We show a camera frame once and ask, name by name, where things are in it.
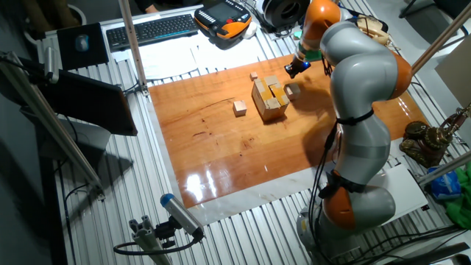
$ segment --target computer monitor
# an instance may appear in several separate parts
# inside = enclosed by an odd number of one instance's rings
[[[44,64],[19,58],[30,73],[44,75]],[[127,100],[120,87],[59,70],[56,84],[39,83],[38,88],[56,113],[103,127],[112,134],[137,135]],[[15,91],[1,89],[8,99],[25,105]]]

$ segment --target white paper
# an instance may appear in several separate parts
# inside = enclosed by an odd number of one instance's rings
[[[130,54],[127,50],[122,52],[112,52],[111,55],[113,56],[113,58],[115,58],[115,61],[117,63],[130,58]]]
[[[424,193],[404,165],[388,169],[386,174],[375,175],[368,185],[388,190],[396,204],[396,214],[382,225],[428,204]]]
[[[254,45],[251,43],[252,41],[257,40],[255,38],[242,40],[230,49],[221,50],[206,39],[198,45],[196,52],[194,52],[196,53],[196,63],[200,68],[212,69],[229,69],[256,63],[258,56],[254,47],[257,47],[258,44]]]
[[[191,47],[196,45],[194,41],[193,37],[185,37],[139,47],[146,79],[164,79],[196,70],[197,66],[191,52]],[[127,52],[132,58],[131,50]],[[137,76],[134,60],[131,60],[131,63]]]

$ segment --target black keyboard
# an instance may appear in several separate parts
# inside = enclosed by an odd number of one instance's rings
[[[134,28],[139,46],[198,33],[193,17],[189,14],[136,24]],[[130,47],[124,27],[109,29],[106,31],[106,36],[112,52],[123,51]]]

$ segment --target wooden tabletop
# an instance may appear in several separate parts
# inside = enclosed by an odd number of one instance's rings
[[[279,57],[149,89],[187,208],[315,166],[335,121],[330,78],[321,62],[290,79],[292,56]],[[296,82],[301,94],[286,117],[264,123],[252,100],[250,73]],[[244,100],[247,114],[236,118],[233,102]],[[373,105],[392,140],[411,121],[425,121],[407,94]]]

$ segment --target small wooden cube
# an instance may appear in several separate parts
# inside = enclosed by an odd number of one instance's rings
[[[283,89],[289,100],[295,100],[300,96],[301,90],[297,83],[287,84]]]
[[[233,110],[235,117],[245,116],[245,113],[247,112],[247,106],[245,105],[245,101],[239,100],[234,102]]]
[[[258,78],[257,72],[250,73],[250,80],[256,80]]]

